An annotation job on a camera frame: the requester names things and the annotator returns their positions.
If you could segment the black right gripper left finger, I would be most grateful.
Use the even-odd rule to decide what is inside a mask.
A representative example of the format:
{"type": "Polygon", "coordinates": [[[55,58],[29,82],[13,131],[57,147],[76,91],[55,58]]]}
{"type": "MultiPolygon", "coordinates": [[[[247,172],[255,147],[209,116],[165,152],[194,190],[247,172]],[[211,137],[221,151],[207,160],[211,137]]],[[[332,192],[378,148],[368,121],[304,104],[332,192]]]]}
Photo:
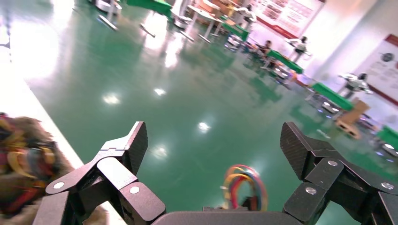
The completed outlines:
{"type": "Polygon", "coordinates": [[[45,223],[81,225],[99,205],[108,202],[128,225],[150,225],[166,206],[137,177],[148,147],[146,125],[104,143],[87,164],[46,187],[45,223]]]}

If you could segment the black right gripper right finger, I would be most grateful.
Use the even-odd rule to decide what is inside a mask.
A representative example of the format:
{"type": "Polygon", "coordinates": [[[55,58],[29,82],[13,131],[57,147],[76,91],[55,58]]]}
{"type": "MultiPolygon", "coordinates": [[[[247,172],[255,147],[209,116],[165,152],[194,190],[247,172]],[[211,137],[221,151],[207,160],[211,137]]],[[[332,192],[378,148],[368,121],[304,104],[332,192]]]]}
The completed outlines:
{"type": "Polygon", "coordinates": [[[359,223],[396,223],[396,183],[347,161],[331,144],[282,125],[280,148],[301,184],[283,211],[300,223],[316,223],[330,202],[359,223]]]}

